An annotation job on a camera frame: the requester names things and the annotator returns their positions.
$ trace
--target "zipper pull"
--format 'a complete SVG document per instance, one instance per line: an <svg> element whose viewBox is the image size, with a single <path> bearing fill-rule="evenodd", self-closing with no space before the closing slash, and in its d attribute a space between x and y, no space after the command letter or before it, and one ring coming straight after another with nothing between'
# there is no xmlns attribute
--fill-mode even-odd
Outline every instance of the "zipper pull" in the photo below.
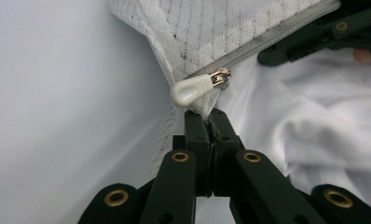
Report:
<svg viewBox="0 0 371 224"><path fill-rule="evenodd" d="M211 74L176 82L171 89L171 99L178 106L191 105L214 87L228 82L231 77L231 72L228 69L219 68Z"/></svg>

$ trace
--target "brass rivet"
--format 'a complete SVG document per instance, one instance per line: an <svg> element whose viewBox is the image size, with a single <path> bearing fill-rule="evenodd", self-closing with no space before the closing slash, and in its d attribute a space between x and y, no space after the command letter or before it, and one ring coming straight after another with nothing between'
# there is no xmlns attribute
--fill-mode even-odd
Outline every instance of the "brass rivet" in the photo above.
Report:
<svg viewBox="0 0 371 224"><path fill-rule="evenodd" d="M344 21L340 21L339 23L337 23L336 28L338 31L346 31L348 30L348 24Z"/></svg>
<svg viewBox="0 0 371 224"><path fill-rule="evenodd" d="M121 194L122 198L119 200L112 200L111 197L116 194ZM116 207L116 206L120 206L123 203L125 203L128 200L128 198L129 198L129 194L127 191L123 189L115 189L113 191L110 191L106 195L106 197L104 197L104 202L107 204L107 206Z"/></svg>
<svg viewBox="0 0 371 224"><path fill-rule="evenodd" d="M252 152L246 152L243 155L243 158L250 162L259 162L261 161L261 157L259 157L257 154L254 154Z"/></svg>
<svg viewBox="0 0 371 224"><path fill-rule="evenodd" d="M187 161L188 155L184 152L177 152L172 155L172 160L174 161Z"/></svg>
<svg viewBox="0 0 371 224"><path fill-rule="evenodd" d="M334 205L338 207L350 208L353 206L353 201L351 200L351 198L333 189L326 189L324 191L324 198L328 202L333 203Z"/></svg>

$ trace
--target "metal zipper slider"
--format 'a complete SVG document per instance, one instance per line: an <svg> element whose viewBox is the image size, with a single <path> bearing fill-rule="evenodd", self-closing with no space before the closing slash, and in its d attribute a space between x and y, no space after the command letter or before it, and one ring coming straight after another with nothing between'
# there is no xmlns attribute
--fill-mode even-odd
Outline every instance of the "metal zipper slider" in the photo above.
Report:
<svg viewBox="0 0 371 224"><path fill-rule="evenodd" d="M171 89L171 99L178 106L191 105L214 87L228 82L231 77L231 72L228 69L219 68L211 74L176 82Z"/></svg>

